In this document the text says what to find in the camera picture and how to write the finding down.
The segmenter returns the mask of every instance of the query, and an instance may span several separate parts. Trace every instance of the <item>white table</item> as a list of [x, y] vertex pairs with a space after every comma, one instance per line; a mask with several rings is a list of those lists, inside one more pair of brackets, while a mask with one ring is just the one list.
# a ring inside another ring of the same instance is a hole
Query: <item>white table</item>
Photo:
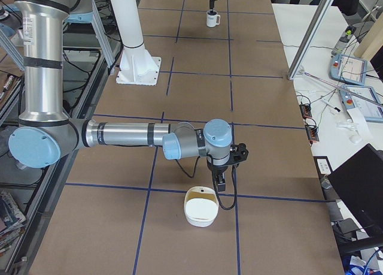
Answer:
[[[285, 45], [284, 51], [287, 62], [290, 66], [315, 13], [316, 6], [273, 4], [273, 10], [282, 43]], [[329, 77], [331, 50], [347, 26], [347, 22], [338, 8], [330, 7], [303, 61], [302, 65], [306, 72], [331, 83], [338, 83]], [[352, 56], [357, 46], [358, 43], [353, 44], [344, 53]], [[367, 70], [372, 69], [373, 67], [369, 63]], [[368, 74], [377, 76], [375, 71], [369, 71]], [[373, 86], [376, 92], [383, 94], [383, 82], [380, 80], [366, 77], [366, 86]], [[311, 101], [334, 90], [333, 87], [308, 77], [295, 78], [294, 87], [297, 92], [307, 96]], [[313, 156], [327, 156], [333, 170], [335, 170], [367, 143], [370, 143], [375, 149], [383, 149], [383, 123], [367, 123], [373, 138], [369, 141], [362, 140], [355, 144], [349, 139], [350, 136], [355, 134], [355, 131], [337, 127], [338, 122], [346, 122], [347, 119], [350, 119], [342, 104], [339, 93], [336, 92], [331, 99], [329, 98], [329, 96], [325, 97], [334, 106], [340, 108], [341, 112], [337, 113], [330, 107], [325, 109], [326, 104], [322, 101], [316, 101], [312, 104], [312, 116], [320, 125], [318, 133], [320, 142], [314, 143], [311, 147]], [[342, 201], [338, 202], [338, 206], [344, 218], [352, 218], [361, 228]], [[383, 270], [382, 262], [379, 262], [379, 266]]]

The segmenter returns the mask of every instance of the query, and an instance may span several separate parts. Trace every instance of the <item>white cup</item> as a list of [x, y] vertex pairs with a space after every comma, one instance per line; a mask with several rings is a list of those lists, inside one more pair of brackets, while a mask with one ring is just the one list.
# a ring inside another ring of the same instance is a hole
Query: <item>white cup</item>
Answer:
[[219, 25], [221, 22], [221, 16], [216, 11], [209, 10], [206, 13], [206, 25], [210, 28], [215, 27], [216, 25]]

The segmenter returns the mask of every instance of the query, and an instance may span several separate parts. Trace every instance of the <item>black monitor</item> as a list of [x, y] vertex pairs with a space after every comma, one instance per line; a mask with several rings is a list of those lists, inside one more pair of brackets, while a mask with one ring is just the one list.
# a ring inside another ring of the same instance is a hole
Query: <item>black monitor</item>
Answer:
[[367, 234], [383, 235], [383, 151], [367, 144], [329, 180]]

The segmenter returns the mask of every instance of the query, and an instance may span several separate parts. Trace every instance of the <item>cardboard table surface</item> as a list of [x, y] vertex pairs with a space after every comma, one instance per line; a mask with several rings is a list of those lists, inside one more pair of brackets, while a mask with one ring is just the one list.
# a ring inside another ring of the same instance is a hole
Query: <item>cardboard table surface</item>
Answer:
[[[145, 46], [162, 57], [156, 86], [111, 76], [98, 122], [228, 121], [248, 160], [238, 204], [207, 228], [187, 223], [186, 191], [211, 187], [160, 148], [80, 150], [30, 274], [342, 274], [270, 0], [141, 0]], [[195, 159], [182, 159], [192, 171]], [[225, 205], [233, 200], [230, 171]]]

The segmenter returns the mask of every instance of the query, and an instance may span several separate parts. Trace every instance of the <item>white container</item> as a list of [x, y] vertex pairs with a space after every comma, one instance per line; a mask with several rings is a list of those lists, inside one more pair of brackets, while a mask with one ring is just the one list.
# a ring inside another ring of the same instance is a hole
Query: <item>white container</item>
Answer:
[[207, 227], [218, 215], [218, 199], [213, 189], [203, 186], [190, 188], [185, 196], [186, 220], [197, 227]]

